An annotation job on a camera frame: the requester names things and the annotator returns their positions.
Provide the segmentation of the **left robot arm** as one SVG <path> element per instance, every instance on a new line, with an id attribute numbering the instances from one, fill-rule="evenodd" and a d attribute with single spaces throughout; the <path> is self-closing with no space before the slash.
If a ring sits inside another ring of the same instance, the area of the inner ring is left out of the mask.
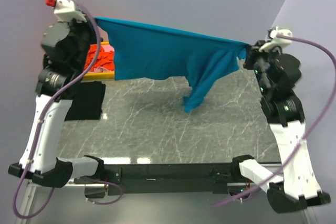
<path id="1" fill-rule="evenodd" d="M 8 168 L 10 175 L 51 188 L 62 188 L 72 178 L 87 176 L 93 183 L 104 179 L 103 160 L 97 157 L 57 157 L 62 125 L 83 79 L 87 53 L 99 39 L 88 20 L 58 21 L 47 28 L 33 125 L 22 157 Z"/>

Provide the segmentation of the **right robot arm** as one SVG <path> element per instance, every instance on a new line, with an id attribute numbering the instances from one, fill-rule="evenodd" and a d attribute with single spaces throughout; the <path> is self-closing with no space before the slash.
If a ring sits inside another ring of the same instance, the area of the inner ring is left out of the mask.
<path id="1" fill-rule="evenodd" d="M 305 133 L 305 116 L 300 99 L 293 88 L 301 78 L 300 61 L 282 50 L 288 40 L 259 40 L 247 50 L 244 68 L 253 70 L 261 92 L 261 108 L 276 139 L 283 175 L 279 176 L 260 165 L 250 155 L 232 160 L 230 175 L 235 181 L 245 178 L 266 192 L 272 209 L 290 213 L 308 207 L 329 204 L 331 197 L 324 192 L 314 175 Z"/>

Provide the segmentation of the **teal t shirt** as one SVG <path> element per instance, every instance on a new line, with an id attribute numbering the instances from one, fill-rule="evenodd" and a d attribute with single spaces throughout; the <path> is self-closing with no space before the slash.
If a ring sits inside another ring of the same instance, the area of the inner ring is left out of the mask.
<path id="1" fill-rule="evenodd" d="M 115 80 L 185 77 L 191 87 L 183 100 L 187 113 L 247 55 L 240 41 L 113 18 L 96 17 L 96 23 L 114 48 Z"/>

